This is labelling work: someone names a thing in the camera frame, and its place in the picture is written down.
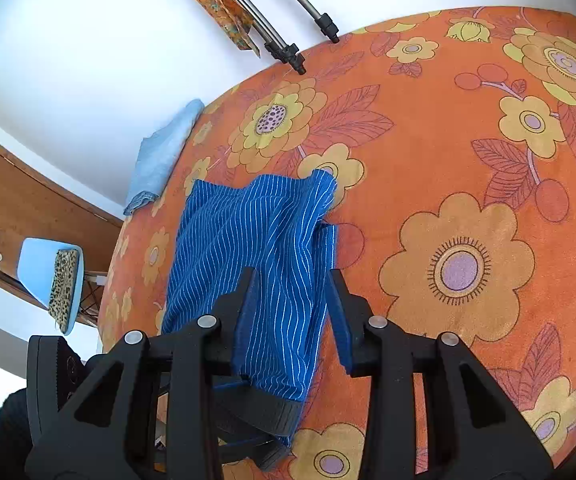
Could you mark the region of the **blue striped shorts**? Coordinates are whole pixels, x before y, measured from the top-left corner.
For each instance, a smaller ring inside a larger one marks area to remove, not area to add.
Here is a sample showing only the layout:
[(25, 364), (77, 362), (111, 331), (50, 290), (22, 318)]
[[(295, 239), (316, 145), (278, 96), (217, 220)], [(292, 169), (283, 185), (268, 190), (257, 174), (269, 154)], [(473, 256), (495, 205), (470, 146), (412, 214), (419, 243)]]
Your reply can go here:
[(325, 170), (262, 174), (244, 188), (198, 180), (176, 234), (162, 333), (211, 313), (242, 270), (254, 271), (234, 335), (236, 379), (216, 397), (223, 441), (266, 435), (250, 454), (262, 470), (289, 454), (315, 375), (336, 258), (337, 229), (324, 217), (336, 188)]

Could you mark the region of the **folded light blue jeans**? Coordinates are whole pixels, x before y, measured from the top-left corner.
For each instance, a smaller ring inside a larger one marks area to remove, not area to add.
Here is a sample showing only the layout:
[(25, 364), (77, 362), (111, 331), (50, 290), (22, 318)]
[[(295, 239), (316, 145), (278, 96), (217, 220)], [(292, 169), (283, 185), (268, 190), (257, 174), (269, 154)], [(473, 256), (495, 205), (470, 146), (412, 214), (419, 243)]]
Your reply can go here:
[(161, 197), (203, 109), (200, 99), (191, 100), (167, 125), (143, 138), (128, 186), (125, 217)]

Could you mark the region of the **wooden door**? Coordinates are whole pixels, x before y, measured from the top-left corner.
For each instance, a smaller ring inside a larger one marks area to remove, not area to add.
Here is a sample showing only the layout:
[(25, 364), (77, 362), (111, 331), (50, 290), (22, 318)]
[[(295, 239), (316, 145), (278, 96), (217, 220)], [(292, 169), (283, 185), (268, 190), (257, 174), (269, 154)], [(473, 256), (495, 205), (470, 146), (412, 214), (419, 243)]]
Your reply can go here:
[(122, 222), (40, 176), (0, 145), (0, 287), (38, 306), (21, 284), (23, 241), (47, 238), (83, 249), (87, 271), (109, 268)]

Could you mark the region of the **light blue chair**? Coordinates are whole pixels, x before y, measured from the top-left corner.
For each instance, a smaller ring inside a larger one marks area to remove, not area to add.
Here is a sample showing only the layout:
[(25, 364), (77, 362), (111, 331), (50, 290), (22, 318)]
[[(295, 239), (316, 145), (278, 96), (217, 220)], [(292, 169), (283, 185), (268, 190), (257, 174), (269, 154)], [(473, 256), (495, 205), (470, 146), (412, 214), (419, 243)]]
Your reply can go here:
[(56, 253), (59, 249), (68, 248), (75, 248), (79, 252), (80, 258), (74, 298), (72, 301), (70, 324), (68, 331), (64, 336), (68, 336), (72, 332), (79, 312), (84, 278), (84, 258), (82, 249), (73, 244), (58, 242), (58, 240), (27, 237), (22, 242), (17, 266), (17, 276), (21, 284), (23, 284), (26, 290), (48, 310), (48, 300), (50, 289), (52, 288)]

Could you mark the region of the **orange floral scarf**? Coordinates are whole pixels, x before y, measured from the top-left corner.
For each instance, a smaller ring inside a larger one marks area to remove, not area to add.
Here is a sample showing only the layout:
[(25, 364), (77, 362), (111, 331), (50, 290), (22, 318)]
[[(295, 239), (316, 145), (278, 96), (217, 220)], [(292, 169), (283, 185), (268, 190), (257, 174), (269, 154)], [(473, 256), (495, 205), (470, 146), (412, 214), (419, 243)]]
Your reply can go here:
[(252, 51), (260, 58), (260, 49), (250, 38), (253, 18), (236, 0), (196, 0), (239, 50)]

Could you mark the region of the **leopard print cushion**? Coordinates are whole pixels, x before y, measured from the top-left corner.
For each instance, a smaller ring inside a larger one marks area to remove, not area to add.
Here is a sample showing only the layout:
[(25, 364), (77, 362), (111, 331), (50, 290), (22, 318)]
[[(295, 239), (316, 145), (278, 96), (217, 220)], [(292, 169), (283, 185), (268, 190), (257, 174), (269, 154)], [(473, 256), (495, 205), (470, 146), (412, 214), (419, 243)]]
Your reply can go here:
[(67, 333), (70, 324), (79, 258), (80, 254), (75, 248), (59, 249), (55, 257), (48, 313), (63, 334)]

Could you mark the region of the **orange floral bed cover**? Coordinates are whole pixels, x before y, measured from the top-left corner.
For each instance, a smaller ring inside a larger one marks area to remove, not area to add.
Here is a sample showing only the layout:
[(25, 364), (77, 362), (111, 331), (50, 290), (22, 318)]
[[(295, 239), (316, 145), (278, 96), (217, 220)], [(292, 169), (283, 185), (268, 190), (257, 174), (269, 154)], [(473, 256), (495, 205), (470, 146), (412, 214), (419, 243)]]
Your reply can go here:
[(197, 182), (326, 170), (352, 292), (407, 332), (456, 333), (561, 463), (576, 446), (576, 17), (427, 12), (306, 60), (206, 107), (163, 195), (122, 226), (102, 343), (159, 333)]

